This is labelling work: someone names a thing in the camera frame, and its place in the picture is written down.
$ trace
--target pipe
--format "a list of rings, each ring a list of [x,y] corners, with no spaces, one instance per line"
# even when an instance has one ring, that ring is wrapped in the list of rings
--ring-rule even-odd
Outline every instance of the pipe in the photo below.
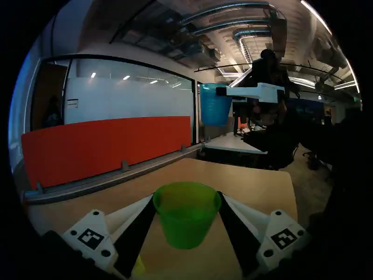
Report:
[[[271,36],[270,30],[243,30],[243,31],[235,32],[233,34],[233,38],[235,39],[247,63],[252,63],[253,59],[251,58],[249,49],[246,46],[246,44],[243,42],[243,39],[252,38],[252,37],[270,37],[270,36]]]
[[[185,26],[193,21],[196,21],[204,17],[208,17],[214,14],[220,14],[220,13],[230,12],[234,10],[239,10],[241,8],[262,8],[262,9],[277,10],[275,7],[273,7],[271,4],[267,2],[244,2],[244,3],[227,4],[224,6],[210,8],[208,10],[193,14],[183,20],[180,20],[179,24],[182,26]]]
[[[202,29],[191,32],[191,34],[197,36],[197,35],[202,35],[208,32],[216,31],[216,30],[246,26],[246,25],[253,25],[253,24],[269,25],[269,20],[263,18],[263,19],[251,19],[251,20],[240,20],[240,21],[227,21],[227,22],[217,23],[217,24],[204,27]]]

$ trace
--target green plastic cup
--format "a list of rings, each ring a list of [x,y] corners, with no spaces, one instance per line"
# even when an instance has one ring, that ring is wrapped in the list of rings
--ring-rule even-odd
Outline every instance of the green plastic cup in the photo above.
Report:
[[[221,206],[219,194],[195,182],[160,187],[153,196],[167,242],[177,249],[200,245]]]

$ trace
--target blue plastic cup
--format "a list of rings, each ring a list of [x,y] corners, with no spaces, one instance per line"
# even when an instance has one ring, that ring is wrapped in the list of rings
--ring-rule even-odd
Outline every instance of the blue plastic cup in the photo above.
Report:
[[[217,96],[217,87],[225,84],[201,84],[201,119],[206,126],[225,126],[228,120],[232,97]]]

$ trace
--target fluorescent light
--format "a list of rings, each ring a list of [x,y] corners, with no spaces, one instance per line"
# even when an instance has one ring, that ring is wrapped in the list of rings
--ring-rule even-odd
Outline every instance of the fluorescent light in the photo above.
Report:
[[[234,80],[230,85],[229,87],[235,87],[236,85],[238,85],[242,80],[243,78],[245,78],[252,70],[252,66],[249,65],[250,68],[248,70],[246,70],[245,73],[243,73],[241,76],[239,76],[236,80]]]
[[[241,77],[242,73],[224,73],[223,77]]]
[[[305,84],[305,83],[300,83],[300,82],[296,82],[296,81],[293,81],[293,83],[298,84],[298,85],[302,85],[302,86],[306,86],[306,87],[309,87],[309,88],[312,88],[312,89],[315,89],[315,86],[313,86],[313,85],[309,85],[309,84]]]
[[[221,73],[223,77],[241,77],[242,73],[227,73],[222,71],[220,68],[217,68],[217,70]]]
[[[328,30],[330,35],[333,35],[332,32],[330,31],[329,27],[326,25],[325,21],[318,14],[318,12],[316,12],[316,10],[314,8],[312,8],[312,6],[309,5],[306,1],[302,0],[300,2],[303,4],[303,6],[305,6],[307,9],[309,9],[309,11],[314,14],[314,16],[316,16],[318,18],[318,20],[323,24],[323,26],[326,28],[326,30]]]
[[[344,84],[338,84],[334,87],[334,90],[337,91],[337,90],[344,89],[350,86],[356,86],[355,81],[351,81],[351,82],[344,83]]]
[[[347,58],[346,58],[346,61],[347,61],[348,67],[350,67],[350,71],[351,71],[351,74],[353,76],[353,80],[355,81],[355,84],[356,84],[356,89],[358,90],[358,93],[360,93],[360,88],[359,88],[359,85],[358,85],[358,81],[356,80],[355,73],[353,72],[352,67],[350,65],[350,62],[348,61]]]
[[[295,77],[289,77],[289,80],[292,81],[295,84],[299,84],[302,86],[306,86],[312,89],[315,89],[315,83],[313,81],[302,79],[302,78],[295,78]]]

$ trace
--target wooden table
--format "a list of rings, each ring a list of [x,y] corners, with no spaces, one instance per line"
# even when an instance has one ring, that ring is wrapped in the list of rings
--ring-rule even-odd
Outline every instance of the wooden table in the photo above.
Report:
[[[205,147],[209,149],[218,149],[225,151],[233,151],[248,154],[266,154],[261,150],[245,143],[241,137],[236,137],[233,132],[227,133],[226,136],[221,136],[212,139],[210,142],[205,143]]]
[[[112,213],[177,181],[206,184],[261,212],[284,210],[297,220],[290,175],[282,171],[230,166],[182,159],[123,184],[79,198],[29,207],[36,230],[63,233],[92,209]],[[242,279],[241,269],[224,225],[217,215],[203,243],[192,250],[177,250],[166,242],[158,215],[140,252],[146,273],[134,279]]]

